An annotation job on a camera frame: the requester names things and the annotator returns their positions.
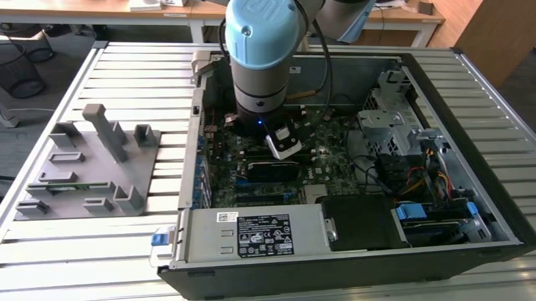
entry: metal slatted table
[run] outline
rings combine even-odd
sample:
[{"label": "metal slatted table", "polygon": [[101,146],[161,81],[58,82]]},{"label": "metal slatted table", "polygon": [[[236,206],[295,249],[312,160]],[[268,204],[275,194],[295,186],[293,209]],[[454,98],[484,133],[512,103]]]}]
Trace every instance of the metal slatted table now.
[{"label": "metal slatted table", "polygon": [[[190,104],[190,60],[214,45],[110,43],[93,49],[0,206],[0,300],[182,300],[150,267],[150,235],[177,221]],[[360,48],[333,51],[411,52],[434,81],[533,226],[536,226],[536,138],[471,62],[451,50]],[[125,130],[152,124],[164,131],[148,215],[13,221],[26,183],[38,176],[57,121],[83,121],[87,103],[103,103]],[[426,104],[420,106],[435,125]],[[536,253],[487,264],[447,281],[293,293],[250,300],[535,300]]]}]

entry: blue tab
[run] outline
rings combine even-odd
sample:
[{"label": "blue tab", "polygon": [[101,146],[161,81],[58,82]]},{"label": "blue tab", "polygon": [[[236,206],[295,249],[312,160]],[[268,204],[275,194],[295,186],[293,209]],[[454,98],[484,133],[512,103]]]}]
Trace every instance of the blue tab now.
[{"label": "blue tab", "polygon": [[404,209],[402,207],[396,208],[396,215],[399,215],[400,220],[404,220],[408,218],[408,216],[406,215]]},{"label": "blue tab", "polygon": [[169,234],[156,233],[152,235],[152,246],[166,246]]},{"label": "blue tab", "polygon": [[474,202],[468,202],[467,207],[470,209],[471,215],[479,214],[479,208]]},{"label": "blue tab", "polygon": [[422,204],[402,204],[396,208],[399,219],[427,218],[426,208]]}]

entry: warning label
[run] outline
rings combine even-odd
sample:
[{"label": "warning label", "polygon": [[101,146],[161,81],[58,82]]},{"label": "warning label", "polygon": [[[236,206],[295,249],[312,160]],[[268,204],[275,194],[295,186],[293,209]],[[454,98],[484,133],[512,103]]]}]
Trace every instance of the warning label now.
[{"label": "warning label", "polygon": [[238,217],[238,255],[242,258],[295,254],[288,214]]}]

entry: wooden desk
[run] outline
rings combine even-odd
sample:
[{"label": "wooden desk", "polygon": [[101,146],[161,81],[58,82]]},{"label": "wooden desk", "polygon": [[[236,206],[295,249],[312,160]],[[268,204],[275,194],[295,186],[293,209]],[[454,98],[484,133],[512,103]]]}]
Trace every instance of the wooden desk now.
[{"label": "wooden desk", "polygon": [[431,47],[458,47],[499,87],[536,45],[536,1],[434,0],[448,17]]},{"label": "wooden desk", "polygon": [[[190,0],[192,2],[192,18],[196,19],[196,26],[216,25],[226,15],[226,8],[218,4],[204,2],[201,0]],[[365,29],[375,30],[397,30],[418,31],[412,47],[427,47],[428,41],[435,33],[438,25],[446,22],[446,18],[439,12],[434,16],[426,14],[411,13],[402,8],[384,9],[384,17],[381,11],[373,11],[367,20]]]},{"label": "wooden desk", "polygon": [[[204,42],[204,26],[220,25],[226,8],[190,0],[186,7],[165,6],[161,11],[129,11],[129,0],[0,0],[0,22],[119,25],[189,25],[194,43]],[[440,14],[427,16],[404,9],[371,14],[365,29],[412,30],[419,34],[412,46],[424,47],[439,24]]]}]

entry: red wire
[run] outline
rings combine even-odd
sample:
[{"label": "red wire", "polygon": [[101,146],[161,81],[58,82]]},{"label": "red wire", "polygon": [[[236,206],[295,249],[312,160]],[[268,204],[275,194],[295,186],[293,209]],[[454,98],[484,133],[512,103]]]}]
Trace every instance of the red wire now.
[{"label": "red wire", "polygon": [[418,171],[419,169],[424,169],[424,167],[414,167],[411,170],[410,170],[410,172],[408,172],[408,181],[407,181],[407,185],[410,185],[410,177],[411,177],[411,175],[412,175],[412,173],[415,172],[415,171]]}]

